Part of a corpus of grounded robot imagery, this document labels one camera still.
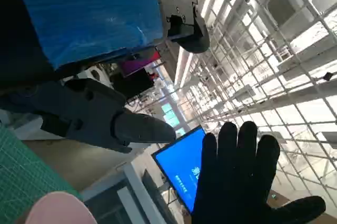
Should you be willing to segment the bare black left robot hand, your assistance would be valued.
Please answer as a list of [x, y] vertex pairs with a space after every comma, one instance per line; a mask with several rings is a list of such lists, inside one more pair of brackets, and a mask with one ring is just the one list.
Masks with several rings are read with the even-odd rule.
[[210, 46], [198, 0], [1, 0], [1, 109], [42, 117], [42, 130], [131, 151], [171, 143], [166, 122], [126, 108], [124, 97], [75, 75], [104, 62], [152, 56], [170, 40], [192, 53]]

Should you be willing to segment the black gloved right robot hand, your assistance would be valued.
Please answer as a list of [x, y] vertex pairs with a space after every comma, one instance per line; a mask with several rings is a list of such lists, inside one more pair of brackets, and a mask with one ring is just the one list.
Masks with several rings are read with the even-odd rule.
[[203, 138], [201, 172], [192, 223], [308, 223], [326, 210], [320, 196], [272, 208], [267, 203], [280, 146], [275, 137], [257, 139], [257, 126], [222, 125], [219, 136]]

